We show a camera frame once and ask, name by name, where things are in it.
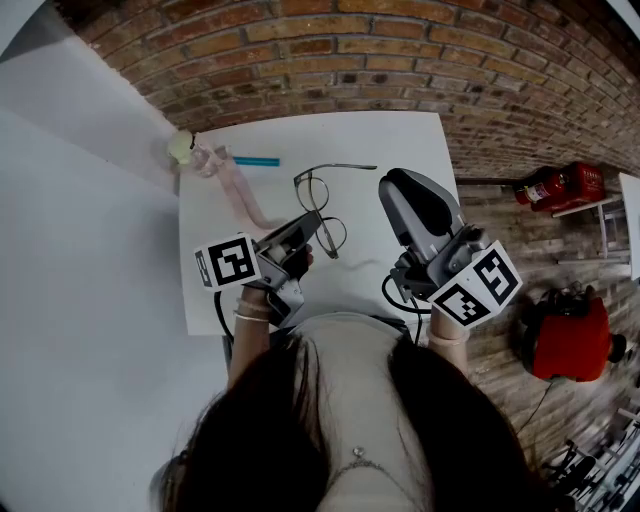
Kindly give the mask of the person's right forearm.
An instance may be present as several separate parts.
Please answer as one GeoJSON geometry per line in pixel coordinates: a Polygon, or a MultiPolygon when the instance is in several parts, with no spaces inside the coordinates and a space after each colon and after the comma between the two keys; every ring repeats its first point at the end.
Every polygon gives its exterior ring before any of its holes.
{"type": "MultiPolygon", "coordinates": [[[[468,330],[460,327],[456,322],[451,320],[438,309],[433,309],[431,312],[429,330],[430,329],[432,329],[436,334],[446,338],[456,338],[460,336],[464,330],[468,330]]],[[[457,346],[438,346],[429,341],[428,347],[454,365],[465,377],[467,377],[467,342],[457,346]]]]}

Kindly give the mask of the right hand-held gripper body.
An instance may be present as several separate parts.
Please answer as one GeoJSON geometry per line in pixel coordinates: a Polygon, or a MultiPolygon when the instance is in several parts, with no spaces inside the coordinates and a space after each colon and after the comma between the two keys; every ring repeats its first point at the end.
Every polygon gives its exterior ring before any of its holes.
{"type": "Polygon", "coordinates": [[[406,251],[390,279],[404,302],[426,302],[465,329],[501,313],[522,286],[502,244],[475,225],[464,226],[424,263],[416,252],[406,251]]]}

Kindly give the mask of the black metal stand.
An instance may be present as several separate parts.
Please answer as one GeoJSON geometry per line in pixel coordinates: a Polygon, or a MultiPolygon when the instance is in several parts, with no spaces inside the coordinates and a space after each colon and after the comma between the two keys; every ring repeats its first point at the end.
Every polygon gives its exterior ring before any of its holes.
{"type": "Polygon", "coordinates": [[[567,440],[543,469],[576,512],[623,512],[640,491],[640,402],[616,411],[591,448],[567,440]]]}

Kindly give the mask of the red extinguisher box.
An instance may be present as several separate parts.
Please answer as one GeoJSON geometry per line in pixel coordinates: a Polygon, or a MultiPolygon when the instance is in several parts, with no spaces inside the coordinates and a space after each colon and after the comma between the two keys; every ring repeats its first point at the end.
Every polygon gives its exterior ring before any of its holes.
{"type": "Polygon", "coordinates": [[[534,212],[556,212],[602,200],[606,196],[602,172],[593,166],[574,162],[563,168],[569,176],[566,190],[559,196],[531,204],[534,212]]]}

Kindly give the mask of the pale pink ribbon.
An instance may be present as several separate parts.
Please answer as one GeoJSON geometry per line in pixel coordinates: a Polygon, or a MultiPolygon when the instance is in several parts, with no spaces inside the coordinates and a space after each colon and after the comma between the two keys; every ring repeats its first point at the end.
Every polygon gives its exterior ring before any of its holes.
{"type": "Polygon", "coordinates": [[[260,208],[246,177],[240,171],[226,146],[214,150],[214,163],[225,195],[234,214],[243,223],[244,229],[254,235],[268,233],[286,222],[285,219],[268,219],[260,208]]]}

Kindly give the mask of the pink wrist bangle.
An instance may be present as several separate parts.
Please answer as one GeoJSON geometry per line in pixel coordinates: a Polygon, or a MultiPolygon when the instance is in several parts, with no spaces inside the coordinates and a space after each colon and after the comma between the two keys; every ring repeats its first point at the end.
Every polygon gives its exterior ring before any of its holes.
{"type": "Polygon", "coordinates": [[[457,346],[465,344],[470,337],[470,332],[464,330],[462,334],[456,338],[446,338],[436,334],[432,329],[428,332],[429,341],[438,346],[457,346]]]}

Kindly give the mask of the person's left forearm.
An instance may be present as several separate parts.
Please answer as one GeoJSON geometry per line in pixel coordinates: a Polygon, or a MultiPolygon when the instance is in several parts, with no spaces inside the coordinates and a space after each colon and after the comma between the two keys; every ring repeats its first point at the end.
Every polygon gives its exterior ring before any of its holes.
{"type": "MultiPolygon", "coordinates": [[[[271,307],[268,305],[265,291],[244,287],[236,310],[270,316],[271,307]]],[[[235,317],[228,388],[231,388],[253,361],[269,348],[269,326],[269,323],[250,322],[235,317]]]]}

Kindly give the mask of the person's white top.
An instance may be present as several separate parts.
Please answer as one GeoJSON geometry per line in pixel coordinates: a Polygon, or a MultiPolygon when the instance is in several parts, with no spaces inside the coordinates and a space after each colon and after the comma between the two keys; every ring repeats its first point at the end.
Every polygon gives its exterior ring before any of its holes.
{"type": "Polygon", "coordinates": [[[317,512],[434,512],[422,446],[388,369],[400,332],[356,313],[310,318],[294,332],[309,350],[330,451],[317,512]]]}

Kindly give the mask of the thin metal-frame eyeglasses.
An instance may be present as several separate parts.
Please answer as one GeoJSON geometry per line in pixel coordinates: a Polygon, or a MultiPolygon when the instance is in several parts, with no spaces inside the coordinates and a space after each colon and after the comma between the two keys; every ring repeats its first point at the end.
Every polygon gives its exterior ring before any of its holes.
{"type": "Polygon", "coordinates": [[[331,194],[328,184],[320,173],[328,169],[373,172],[378,167],[365,164],[327,163],[306,169],[293,178],[299,205],[305,212],[314,212],[320,218],[320,227],[315,233],[316,242],[330,259],[337,260],[339,251],[347,241],[348,230],[340,218],[326,213],[331,194]]]}

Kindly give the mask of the white metal rack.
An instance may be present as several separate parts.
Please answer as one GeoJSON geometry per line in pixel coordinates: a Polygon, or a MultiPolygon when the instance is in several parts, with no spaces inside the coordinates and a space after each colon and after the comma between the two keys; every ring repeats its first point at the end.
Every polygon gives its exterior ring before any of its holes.
{"type": "Polygon", "coordinates": [[[606,206],[613,204],[623,204],[624,199],[621,193],[613,194],[605,199],[583,204],[580,206],[576,206],[573,208],[565,209],[563,211],[556,211],[551,214],[552,218],[560,218],[569,215],[575,215],[578,213],[586,212],[586,211],[594,211],[595,218],[598,220],[599,230],[600,230],[600,240],[601,247],[598,256],[595,258],[578,258],[578,259],[565,259],[558,260],[558,265],[570,265],[570,264],[595,264],[595,263],[606,263],[606,264],[629,264],[631,258],[631,250],[630,249],[611,249],[609,247],[609,239],[607,232],[607,223],[610,222],[613,226],[613,230],[617,228],[617,219],[626,217],[625,207],[622,206],[617,210],[611,210],[607,212],[605,210],[606,206]]]}

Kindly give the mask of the red fire extinguisher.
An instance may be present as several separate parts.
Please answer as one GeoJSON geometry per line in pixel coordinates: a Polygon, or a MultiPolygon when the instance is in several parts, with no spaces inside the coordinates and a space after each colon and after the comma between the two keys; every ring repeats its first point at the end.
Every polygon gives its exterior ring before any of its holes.
{"type": "Polygon", "coordinates": [[[515,198],[519,204],[536,204],[559,196],[566,190],[569,176],[562,170],[545,166],[515,185],[515,198]]]}

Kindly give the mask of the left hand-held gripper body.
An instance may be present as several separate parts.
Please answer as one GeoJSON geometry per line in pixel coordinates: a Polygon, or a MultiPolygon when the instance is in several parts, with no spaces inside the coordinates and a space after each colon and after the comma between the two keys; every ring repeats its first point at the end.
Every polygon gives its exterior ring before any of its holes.
{"type": "Polygon", "coordinates": [[[198,248],[194,253],[203,287],[213,293],[213,303],[222,328],[226,328],[221,296],[241,286],[266,292],[271,307],[270,324],[284,327],[302,308],[304,297],[300,280],[291,279],[281,264],[287,256],[280,248],[257,253],[257,242],[248,234],[198,248]]]}

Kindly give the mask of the person's left hand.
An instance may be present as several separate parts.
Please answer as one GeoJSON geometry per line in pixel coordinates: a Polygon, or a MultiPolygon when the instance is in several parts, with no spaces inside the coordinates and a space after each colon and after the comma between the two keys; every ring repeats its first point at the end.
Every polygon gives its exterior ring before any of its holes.
{"type": "Polygon", "coordinates": [[[300,280],[308,272],[313,261],[313,248],[310,244],[305,244],[289,254],[281,266],[291,279],[300,280]]]}

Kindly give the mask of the cream plush ball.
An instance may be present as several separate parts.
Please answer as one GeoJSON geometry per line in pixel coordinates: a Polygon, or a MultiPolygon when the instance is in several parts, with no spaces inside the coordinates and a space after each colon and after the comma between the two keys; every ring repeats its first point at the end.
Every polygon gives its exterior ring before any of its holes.
{"type": "Polygon", "coordinates": [[[188,165],[195,144],[194,135],[188,130],[175,132],[167,142],[166,151],[179,165],[188,165]]]}

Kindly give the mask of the white side table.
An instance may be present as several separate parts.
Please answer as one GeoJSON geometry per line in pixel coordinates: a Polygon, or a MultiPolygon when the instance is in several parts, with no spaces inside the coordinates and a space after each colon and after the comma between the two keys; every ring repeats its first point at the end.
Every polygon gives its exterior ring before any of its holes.
{"type": "Polygon", "coordinates": [[[631,279],[640,280],[640,178],[626,173],[618,175],[630,244],[631,279]]]}

